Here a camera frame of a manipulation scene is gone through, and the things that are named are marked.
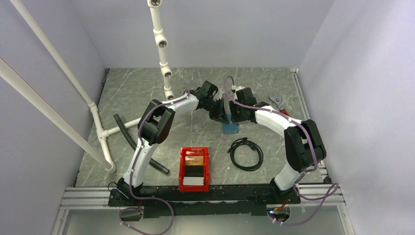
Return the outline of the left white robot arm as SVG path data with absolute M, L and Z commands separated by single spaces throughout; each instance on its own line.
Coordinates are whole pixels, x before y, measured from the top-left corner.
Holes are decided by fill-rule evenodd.
M 208 111 L 209 118 L 221 123 L 229 123 L 225 113 L 224 100 L 214 99 L 219 88 L 205 81 L 202 86 L 173 100 L 160 102 L 152 100 L 138 123 L 138 144 L 128 170 L 117 182 L 121 199 L 129 206 L 140 201 L 140 188 L 150 159 L 159 144 L 170 133 L 174 117 L 198 109 Z

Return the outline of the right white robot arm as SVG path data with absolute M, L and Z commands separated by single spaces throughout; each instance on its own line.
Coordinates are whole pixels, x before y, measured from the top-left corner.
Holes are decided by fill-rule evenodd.
M 326 149 L 315 121 L 299 120 L 275 110 L 266 102 L 257 102 L 250 88 L 232 86 L 229 102 L 233 122 L 250 121 L 263 125 L 284 138 L 287 163 L 271 182 L 270 198 L 282 203 L 301 176 L 315 170 L 326 158 Z

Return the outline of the blue card holder wallet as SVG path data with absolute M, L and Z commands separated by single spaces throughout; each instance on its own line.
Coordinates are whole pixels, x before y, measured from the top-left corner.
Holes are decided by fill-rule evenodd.
M 238 134 L 238 123 L 234 123 L 231 121 L 231 114 L 227 114 L 227 118 L 229 123 L 222 123 L 222 132 L 224 135 L 230 135 L 230 134 Z

